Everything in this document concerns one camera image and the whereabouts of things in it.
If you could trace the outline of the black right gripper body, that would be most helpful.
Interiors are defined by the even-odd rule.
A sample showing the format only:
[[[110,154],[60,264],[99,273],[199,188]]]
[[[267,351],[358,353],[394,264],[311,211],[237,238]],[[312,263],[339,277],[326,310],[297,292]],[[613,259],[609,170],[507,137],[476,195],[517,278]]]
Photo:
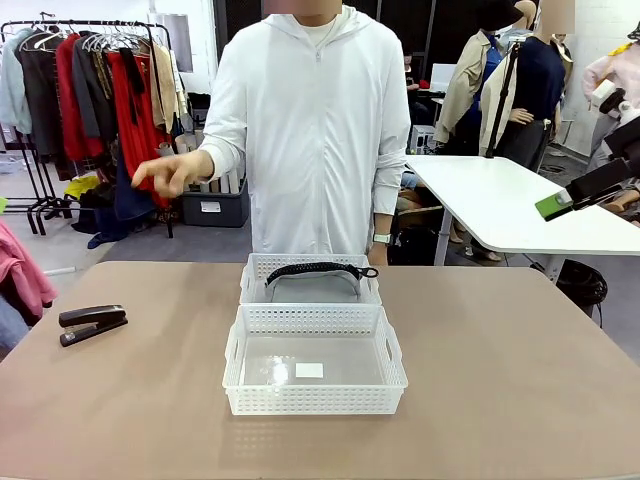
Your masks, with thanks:
[[[581,210],[611,197],[622,189],[624,182],[638,177],[639,158],[620,157],[573,180],[566,191],[572,200],[572,209]]]

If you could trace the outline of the person's right hand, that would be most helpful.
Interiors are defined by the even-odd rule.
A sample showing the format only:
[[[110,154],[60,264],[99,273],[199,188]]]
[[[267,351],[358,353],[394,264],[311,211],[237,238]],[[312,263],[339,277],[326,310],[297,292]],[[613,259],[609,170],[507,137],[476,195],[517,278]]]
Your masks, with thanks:
[[[212,157],[204,151],[159,157],[139,165],[131,181],[133,187],[151,179],[153,190],[161,197],[179,197],[188,184],[209,179],[215,173]]]

